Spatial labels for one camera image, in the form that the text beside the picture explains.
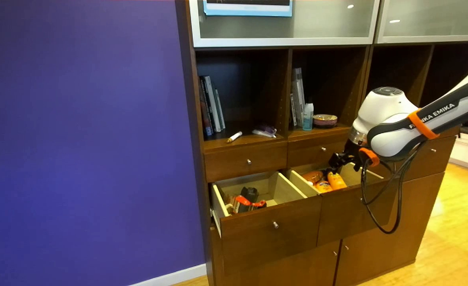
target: baseboard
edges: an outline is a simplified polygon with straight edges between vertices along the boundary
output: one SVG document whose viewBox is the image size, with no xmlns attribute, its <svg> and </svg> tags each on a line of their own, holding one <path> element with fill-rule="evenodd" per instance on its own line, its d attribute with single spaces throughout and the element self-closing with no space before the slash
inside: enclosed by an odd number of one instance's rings
<svg viewBox="0 0 468 286">
<path fill-rule="evenodd" d="M 167 274 L 164 277 L 156 277 L 153 280 L 147 280 L 132 286 L 170 286 L 177 284 L 183 284 L 188 280 L 194 280 L 197 277 L 207 276 L 207 265 L 201 265 L 196 268 L 183 269 L 180 272 Z"/>
</svg>

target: glass cabinet door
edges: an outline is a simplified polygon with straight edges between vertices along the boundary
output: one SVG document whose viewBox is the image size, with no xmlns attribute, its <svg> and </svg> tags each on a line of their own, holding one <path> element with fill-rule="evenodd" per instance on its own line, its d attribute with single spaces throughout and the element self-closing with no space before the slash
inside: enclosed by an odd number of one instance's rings
<svg viewBox="0 0 468 286">
<path fill-rule="evenodd" d="M 385 0 L 377 42 L 468 42 L 468 0 Z"/>
<path fill-rule="evenodd" d="M 293 0 L 293 17 L 209 17 L 205 2 L 190 0 L 196 48 L 370 45 L 380 9 L 380 0 Z"/>
</svg>

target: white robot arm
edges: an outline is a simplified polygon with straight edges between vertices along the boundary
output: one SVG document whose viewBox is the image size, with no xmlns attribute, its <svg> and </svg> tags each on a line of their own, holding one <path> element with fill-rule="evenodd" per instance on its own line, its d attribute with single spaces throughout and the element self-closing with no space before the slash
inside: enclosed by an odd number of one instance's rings
<svg viewBox="0 0 468 286">
<path fill-rule="evenodd" d="M 440 134 L 467 122 L 468 77 L 424 109 L 415 107 L 400 90 L 378 88 L 364 101 L 345 153 L 334 155 L 329 164 L 332 172 L 340 172 L 350 163 L 356 163 L 356 171 L 362 169 L 361 201 L 378 230 L 394 234 L 402 218 L 404 177 L 416 152 L 424 142 L 439 139 Z M 391 171 L 393 179 L 389 180 L 397 182 L 397 218 L 391 230 L 386 230 L 372 210 L 377 199 L 369 201 L 366 196 L 367 169 L 380 163 Z"/>
<path fill-rule="evenodd" d="M 364 101 L 347 153 L 372 150 L 381 161 L 400 161 L 421 144 L 468 122 L 468 77 L 443 98 L 415 107 L 404 91 L 378 88 Z"/>
</svg>

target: open drawer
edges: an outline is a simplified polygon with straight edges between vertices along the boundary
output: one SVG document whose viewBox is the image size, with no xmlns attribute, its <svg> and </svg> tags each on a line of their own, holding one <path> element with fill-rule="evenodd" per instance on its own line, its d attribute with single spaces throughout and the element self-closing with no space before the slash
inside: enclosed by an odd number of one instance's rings
<svg viewBox="0 0 468 286">
<path fill-rule="evenodd" d="M 228 206 L 243 188 L 256 188 L 267 209 L 231 215 Z M 213 209 L 228 271 L 282 260 L 318 245 L 320 204 L 307 201 L 278 172 L 213 185 Z"/>
<path fill-rule="evenodd" d="M 381 225 L 391 222 L 396 188 L 389 187 L 383 177 L 369 172 L 367 185 L 362 187 L 361 172 L 356 172 L 354 166 L 350 164 L 340 172 L 348 188 L 320 193 L 304 179 L 312 171 L 320 169 L 313 166 L 299 168 L 293 169 L 288 177 L 310 201 L 321 204 L 320 245 L 377 228 L 361 203 L 362 193 L 367 201 L 374 201 L 380 195 L 370 207 Z"/>
</svg>

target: book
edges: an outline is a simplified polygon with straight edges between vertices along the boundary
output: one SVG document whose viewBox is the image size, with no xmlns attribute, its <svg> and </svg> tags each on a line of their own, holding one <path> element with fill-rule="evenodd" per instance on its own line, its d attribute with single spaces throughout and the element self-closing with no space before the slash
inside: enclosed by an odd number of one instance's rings
<svg viewBox="0 0 468 286">
<path fill-rule="evenodd" d="M 218 106 L 218 114 L 220 114 L 221 131 L 224 131 L 224 129 L 228 129 L 228 126 L 224 123 L 224 114 L 223 114 L 223 106 L 221 106 L 221 98 L 220 98 L 218 90 L 216 90 L 216 106 Z"/>
<path fill-rule="evenodd" d="M 302 77 L 301 67 L 294 69 L 293 90 L 294 90 L 294 101 L 293 101 L 294 109 L 293 110 L 296 112 L 297 126 L 302 126 L 304 107 L 305 107 L 307 101 L 305 101 L 304 77 Z"/>
<path fill-rule="evenodd" d="M 212 77 L 204 77 L 204 80 L 205 80 L 205 94 L 207 94 L 209 106 L 210 106 L 210 110 L 213 115 L 215 133 L 223 133 L 213 80 L 212 80 Z"/>
<path fill-rule="evenodd" d="M 207 101 L 204 79 L 201 79 L 201 110 L 202 110 L 204 134 L 205 134 L 205 139 L 210 139 L 212 136 L 215 136 L 215 128 L 213 128 L 212 110 Z"/>
<path fill-rule="evenodd" d="M 299 122 L 297 122 L 297 101 L 296 101 L 294 93 L 291 94 L 291 125 L 293 125 L 293 128 L 299 126 Z"/>
</svg>

